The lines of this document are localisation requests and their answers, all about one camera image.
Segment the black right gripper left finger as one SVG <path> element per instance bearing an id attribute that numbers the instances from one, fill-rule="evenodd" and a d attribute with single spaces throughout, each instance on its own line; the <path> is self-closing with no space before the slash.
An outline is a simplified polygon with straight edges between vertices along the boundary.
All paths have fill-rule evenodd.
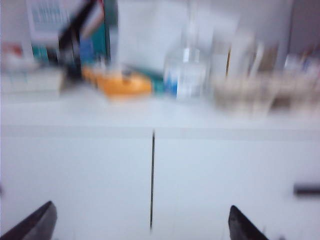
<path id="1" fill-rule="evenodd" d="M 50 200 L 40 206 L 13 228 L 5 232 L 1 240 L 51 240 L 58 214 Z"/>

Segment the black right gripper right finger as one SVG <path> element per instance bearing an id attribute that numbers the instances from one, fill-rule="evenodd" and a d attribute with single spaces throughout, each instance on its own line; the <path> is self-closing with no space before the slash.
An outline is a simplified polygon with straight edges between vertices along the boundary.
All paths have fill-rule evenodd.
<path id="1" fill-rule="evenodd" d="M 229 210 L 228 228 L 231 240 L 268 240 L 235 205 Z"/>

